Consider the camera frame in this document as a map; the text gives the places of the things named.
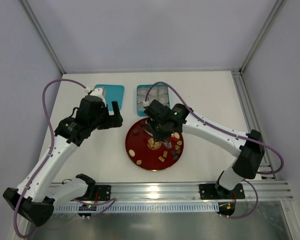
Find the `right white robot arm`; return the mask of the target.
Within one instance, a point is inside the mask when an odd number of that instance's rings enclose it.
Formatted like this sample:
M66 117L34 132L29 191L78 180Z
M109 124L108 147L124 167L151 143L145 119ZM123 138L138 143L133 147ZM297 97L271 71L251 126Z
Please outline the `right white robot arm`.
M265 154L260 132L252 130L245 133L210 123L181 103L175 104L173 108L157 100L145 101L143 105L144 113L149 117L149 134L155 141L166 143L173 133L185 133L204 139L235 158L220 174L214 186L222 199L231 197L241 181L256 177Z

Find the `metal tongs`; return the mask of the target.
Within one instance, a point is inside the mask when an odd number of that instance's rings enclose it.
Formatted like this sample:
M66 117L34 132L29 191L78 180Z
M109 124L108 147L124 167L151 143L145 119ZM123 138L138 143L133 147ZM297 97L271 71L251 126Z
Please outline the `metal tongs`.
M151 136L152 138L154 138L153 133L152 133L149 129L145 128L144 131L145 131L149 136ZM171 142L168 141L168 140L160 141L160 143L162 143L167 149L171 149L171 148L172 148L172 144L171 144Z

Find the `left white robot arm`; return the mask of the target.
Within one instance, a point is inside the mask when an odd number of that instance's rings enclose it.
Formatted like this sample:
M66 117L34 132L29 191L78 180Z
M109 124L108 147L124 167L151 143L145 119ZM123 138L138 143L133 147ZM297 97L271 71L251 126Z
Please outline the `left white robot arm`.
M117 101L112 101L113 114L97 96L86 95L79 107L58 124L54 140L45 156L36 164L26 179L16 188L8 187L3 198L18 214L36 227L44 225L54 210L72 200L90 200L96 193L96 182L81 173L70 182L49 191L49 187L68 158L94 130L119 128L123 124Z

